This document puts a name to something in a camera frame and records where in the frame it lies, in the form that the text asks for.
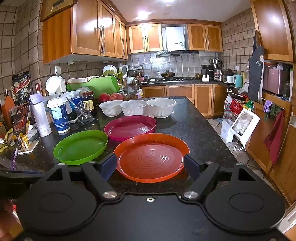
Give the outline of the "magenta plastic plate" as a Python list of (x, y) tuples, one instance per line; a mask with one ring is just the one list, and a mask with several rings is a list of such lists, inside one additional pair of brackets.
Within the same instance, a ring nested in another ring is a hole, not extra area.
[(156, 120), (149, 116), (124, 116), (109, 122), (104, 127), (104, 132), (111, 140), (123, 142), (138, 135), (152, 133), (156, 125)]

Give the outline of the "orange plastic plate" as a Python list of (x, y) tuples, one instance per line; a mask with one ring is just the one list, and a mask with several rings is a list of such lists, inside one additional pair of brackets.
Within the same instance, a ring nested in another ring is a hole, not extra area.
[(173, 178), (184, 169), (188, 145), (180, 138), (163, 133), (135, 136), (119, 144), (114, 154), (116, 169), (129, 180), (158, 183)]

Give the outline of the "white ribbed bowl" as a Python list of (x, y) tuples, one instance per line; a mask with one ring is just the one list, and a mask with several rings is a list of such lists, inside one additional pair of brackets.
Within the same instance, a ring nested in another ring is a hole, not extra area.
[(104, 115), (108, 117), (116, 117), (121, 114), (122, 109), (120, 104), (123, 103), (123, 100), (110, 100), (103, 102), (99, 105)]
[(149, 113), (156, 118), (167, 118), (176, 105), (177, 102), (169, 98), (154, 98), (147, 101)]
[(146, 104), (145, 100), (134, 99), (122, 102), (120, 107), (125, 116), (143, 115)]

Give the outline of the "green plastic plate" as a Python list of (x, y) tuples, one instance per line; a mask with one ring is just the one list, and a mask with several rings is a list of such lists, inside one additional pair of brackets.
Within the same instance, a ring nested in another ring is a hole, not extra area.
[(68, 166), (77, 166), (95, 160), (106, 149), (108, 135), (99, 130), (74, 133), (55, 146), (54, 157)]

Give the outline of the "white paper bag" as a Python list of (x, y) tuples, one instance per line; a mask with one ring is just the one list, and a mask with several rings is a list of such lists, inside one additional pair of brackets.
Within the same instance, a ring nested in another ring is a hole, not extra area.
[(225, 143), (233, 142), (233, 132), (231, 132), (231, 126), (233, 125), (233, 121), (230, 119), (222, 120), (222, 127), (220, 137), (224, 140)]

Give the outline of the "clear glass with spoon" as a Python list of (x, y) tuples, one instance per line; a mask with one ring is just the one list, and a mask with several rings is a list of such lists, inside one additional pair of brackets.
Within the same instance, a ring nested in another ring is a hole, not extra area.
[(84, 103), (82, 100), (76, 101), (74, 100), (74, 98), (73, 99), (67, 98), (67, 100), (70, 102), (70, 105), (73, 106), (75, 109), (75, 112), (77, 115), (77, 121), (79, 125), (84, 126), (94, 121), (94, 118), (90, 110), (85, 109)]

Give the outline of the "lilac water bottle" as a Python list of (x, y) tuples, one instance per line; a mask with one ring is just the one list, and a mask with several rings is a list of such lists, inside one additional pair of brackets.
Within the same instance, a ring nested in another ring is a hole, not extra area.
[(37, 128), (41, 137), (46, 137), (52, 133), (43, 103), (43, 96), (40, 93), (30, 95), (32, 110)]

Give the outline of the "dark sauce jar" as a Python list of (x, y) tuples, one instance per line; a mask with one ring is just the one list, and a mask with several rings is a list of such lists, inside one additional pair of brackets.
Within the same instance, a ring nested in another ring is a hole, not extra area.
[(83, 92), (82, 97), (83, 97), (83, 104), (84, 104), (85, 110), (90, 111), (92, 116), (96, 116), (97, 111), (95, 110), (95, 107), (94, 107), (94, 102), (93, 102), (94, 93), (93, 93), (93, 91), (90, 90), (87, 92)]

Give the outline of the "red hanging towel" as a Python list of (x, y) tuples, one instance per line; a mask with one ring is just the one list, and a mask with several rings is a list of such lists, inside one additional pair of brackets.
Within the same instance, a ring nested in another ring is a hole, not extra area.
[(284, 110), (281, 110), (276, 117), (274, 126), (270, 134), (264, 140), (265, 146), (269, 151), (270, 160), (273, 164), (278, 160), (281, 147), (281, 136), (284, 125)]

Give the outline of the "red pomegranate left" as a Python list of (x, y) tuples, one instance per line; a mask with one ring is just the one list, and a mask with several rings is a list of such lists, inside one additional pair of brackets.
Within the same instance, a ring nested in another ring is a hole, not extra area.
[(99, 103), (110, 101), (110, 95), (107, 93), (103, 93), (98, 98)]

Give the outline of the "blue paper coffee cup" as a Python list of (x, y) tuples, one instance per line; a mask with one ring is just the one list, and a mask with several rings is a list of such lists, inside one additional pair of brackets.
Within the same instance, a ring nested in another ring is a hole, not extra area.
[(70, 126), (67, 116), (66, 101), (60, 97), (53, 98), (48, 101), (47, 106), (51, 111), (57, 132), (59, 134), (68, 132)]

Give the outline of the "green cutting board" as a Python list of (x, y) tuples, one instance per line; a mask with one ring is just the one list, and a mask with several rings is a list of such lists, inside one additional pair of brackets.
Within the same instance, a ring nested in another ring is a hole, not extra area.
[(112, 83), (111, 76), (97, 78), (94, 78), (93, 76), (86, 78), (70, 78), (66, 85), (68, 91), (74, 91), (82, 87), (88, 87), (92, 90), (95, 98), (98, 98), (103, 93), (109, 95), (118, 93)]

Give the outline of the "smartphone on yellow stand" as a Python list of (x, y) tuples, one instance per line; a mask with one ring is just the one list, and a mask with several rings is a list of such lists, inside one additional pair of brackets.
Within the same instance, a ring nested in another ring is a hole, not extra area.
[(29, 146), (28, 132), (29, 132), (29, 110), (31, 102), (25, 101), (18, 105), (13, 124), (13, 140), (20, 139), (22, 144), (27, 148)]

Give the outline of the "teal electric kettle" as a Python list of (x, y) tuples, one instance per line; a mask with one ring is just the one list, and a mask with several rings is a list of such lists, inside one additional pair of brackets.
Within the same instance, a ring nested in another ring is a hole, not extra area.
[(234, 74), (233, 75), (233, 83), (236, 88), (242, 88), (243, 87), (243, 77), (240, 74)]

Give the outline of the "black wok on stove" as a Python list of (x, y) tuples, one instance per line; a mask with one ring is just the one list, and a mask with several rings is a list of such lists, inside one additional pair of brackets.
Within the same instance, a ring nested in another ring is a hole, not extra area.
[(168, 71), (168, 70), (161, 73), (161, 77), (163, 77), (163, 78), (172, 78), (174, 76), (175, 76), (175, 73), (171, 72), (171, 71)]

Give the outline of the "range hood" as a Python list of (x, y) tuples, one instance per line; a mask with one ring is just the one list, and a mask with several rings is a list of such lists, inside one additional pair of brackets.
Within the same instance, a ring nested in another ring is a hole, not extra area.
[(165, 56), (175, 56), (178, 57), (180, 55), (184, 54), (189, 54), (189, 55), (194, 55), (194, 54), (199, 54), (198, 50), (177, 50), (177, 51), (158, 51), (156, 52), (156, 57), (165, 57)]

